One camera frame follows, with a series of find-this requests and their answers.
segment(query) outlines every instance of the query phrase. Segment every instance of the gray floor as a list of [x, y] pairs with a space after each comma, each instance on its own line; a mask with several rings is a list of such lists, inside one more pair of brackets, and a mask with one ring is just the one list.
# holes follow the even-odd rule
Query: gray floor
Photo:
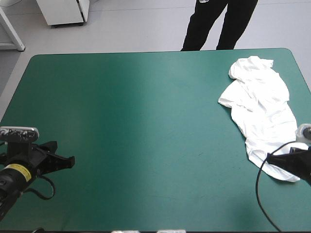
[[[35, 0], [3, 8], [26, 50], [0, 51], [0, 119], [32, 56], [180, 50], [194, 4], [195, 0], [91, 0], [85, 26], [56, 29], [46, 24]], [[310, 12], [311, 0], [259, 0], [236, 48], [289, 48], [311, 88]], [[204, 50], [215, 49], [223, 18], [224, 14], [216, 21]]]

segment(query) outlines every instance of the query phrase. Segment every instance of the person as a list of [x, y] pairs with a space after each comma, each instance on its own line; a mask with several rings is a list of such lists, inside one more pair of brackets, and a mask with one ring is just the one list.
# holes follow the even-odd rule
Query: person
[[257, 2], [258, 0], [208, 0], [201, 3], [197, 0], [181, 51], [200, 50], [206, 42], [211, 27], [226, 6], [227, 12], [216, 49], [234, 49], [248, 25]]

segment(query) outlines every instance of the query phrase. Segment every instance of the table surface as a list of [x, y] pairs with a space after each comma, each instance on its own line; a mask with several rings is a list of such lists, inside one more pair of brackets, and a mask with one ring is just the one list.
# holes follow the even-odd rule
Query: table surface
[[[38, 143], [57, 140], [76, 165], [48, 175], [53, 199], [23, 195], [0, 230], [274, 230], [256, 202], [258, 168], [217, 103], [230, 66], [250, 55], [274, 59], [297, 123], [310, 122], [311, 94], [287, 49], [33, 57], [1, 125], [37, 127]], [[281, 229], [311, 229], [307, 183], [263, 174], [259, 191]]]

